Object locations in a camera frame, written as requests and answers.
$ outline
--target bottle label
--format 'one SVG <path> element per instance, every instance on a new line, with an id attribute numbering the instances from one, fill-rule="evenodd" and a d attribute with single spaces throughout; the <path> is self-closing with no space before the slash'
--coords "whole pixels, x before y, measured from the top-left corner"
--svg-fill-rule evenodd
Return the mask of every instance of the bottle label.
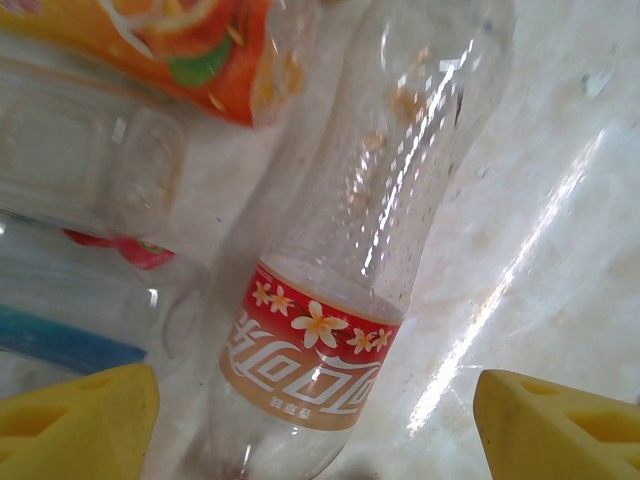
<path id="1" fill-rule="evenodd" d="M 127 262 L 141 270 L 158 268 L 176 255 L 166 248 L 151 245 L 141 240 L 133 240 L 130 238 L 109 240 L 93 237 L 86 233 L 75 232 L 66 228 L 64 232 L 71 240 L 85 247 L 116 248 Z"/>
<path id="2" fill-rule="evenodd" d="M 398 329 L 305 292 L 261 264 L 220 366 L 256 407 L 302 427 L 345 430 L 358 420 Z"/>

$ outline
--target flower pattern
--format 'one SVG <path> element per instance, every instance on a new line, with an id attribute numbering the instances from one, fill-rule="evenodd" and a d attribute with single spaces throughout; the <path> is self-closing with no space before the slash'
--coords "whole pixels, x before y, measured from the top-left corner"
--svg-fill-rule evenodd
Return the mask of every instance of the flower pattern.
<path id="1" fill-rule="evenodd" d="M 349 326 L 347 322 L 337 317 L 325 317 L 322 305 L 312 300 L 309 302 L 309 317 L 298 317 L 291 322 L 296 330 L 305 330 L 304 347 L 312 348 L 318 340 L 331 348 L 338 346 L 332 332 L 344 330 Z"/>
<path id="2" fill-rule="evenodd" d="M 380 331 L 378 332 L 378 338 L 376 338 L 373 341 L 373 346 L 376 347 L 378 352 L 382 350 L 382 347 L 387 346 L 387 344 L 389 343 L 389 337 L 391 336 L 391 333 L 392 333 L 391 330 L 389 330 L 388 332 L 385 332 L 384 328 L 380 329 Z"/>
<path id="3" fill-rule="evenodd" d="M 371 338 L 375 335 L 375 333 L 369 333 L 365 335 L 365 333 L 359 328 L 355 328 L 353 333 L 356 334 L 351 340 L 347 342 L 348 345 L 355 346 L 355 354 L 358 355 L 362 350 L 366 352 L 370 352 L 373 348 L 373 343 L 371 343 Z"/>
<path id="4" fill-rule="evenodd" d="M 271 295 L 269 295 L 270 291 L 270 283 L 262 284 L 260 282 L 256 282 L 256 290 L 251 294 L 251 296 L 256 299 L 257 307 L 259 307 L 263 303 L 265 305 L 269 305 L 269 302 L 271 302 Z"/>
<path id="5" fill-rule="evenodd" d="M 284 296 L 284 288 L 281 285 L 278 285 L 276 288 L 276 293 L 272 294 L 270 297 L 271 300 L 271 313 L 276 313 L 280 311 L 285 317 L 289 316 L 289 307 L 293 300 Z"/>

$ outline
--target marble surface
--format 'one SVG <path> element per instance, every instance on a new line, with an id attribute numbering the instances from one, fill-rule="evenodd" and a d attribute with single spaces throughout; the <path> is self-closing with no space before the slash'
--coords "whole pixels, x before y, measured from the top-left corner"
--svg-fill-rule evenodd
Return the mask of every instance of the marble surface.
<path id="1" fill-rule="evenodd" d="M 317 148 L 366 3 L 327 12 L 289 131 L 191 116 L 182 195 L 156 240 L 212 266 L 210 321 L 197 355 L 161 385 L 144 480 L 210 478 L 209 372 Z M 471 411 L 485 368 L 626 401 L 640 393 L 640 4 L 515 4 L 508 90 L 450 186 L 406 323 L 322 479 L 489 478 Z"/>

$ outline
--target clear plastic bottle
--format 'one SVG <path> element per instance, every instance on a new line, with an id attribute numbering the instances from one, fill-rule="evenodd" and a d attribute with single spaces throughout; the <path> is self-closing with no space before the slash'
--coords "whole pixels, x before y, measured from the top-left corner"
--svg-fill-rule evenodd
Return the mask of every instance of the clear plastic bottle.
<path id="1" fill-rule="evenodd" d="M 115 248 L 0 215 L 0 350 L 79 375 L 136 362 L 170 374 L 197 335 L 208 274 L 162 258 L 144 270 Z"/>
<path id="2" fill-rule="evenodd" d="M 133 91 L 0 56 L 0 210 L 106 237 L 163 226 L 182 122 Z"/>
<path id="3" fill-rule="evenodd" d="M 434 214 L 499 102 L 509 0 L 378 0 L 261 256 L 211 390 L 218 478 L 309 479 L 340 452 L 402 323 Z"/>

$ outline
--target yellow foam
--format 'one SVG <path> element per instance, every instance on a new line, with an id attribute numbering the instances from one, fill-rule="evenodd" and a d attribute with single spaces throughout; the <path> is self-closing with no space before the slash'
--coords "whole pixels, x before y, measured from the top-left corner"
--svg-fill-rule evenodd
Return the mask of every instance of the yellow foam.
<path id="1" fill-rule="evenodd" d="M 640 408 L 482 372 L 473 412 L 494 480 L 640 480 Z"/>
<path id="2" fill-rule="evenodd" d="M 146 365 L 0 400 L 0 480 L 137 480 L 158 407 Z"/>

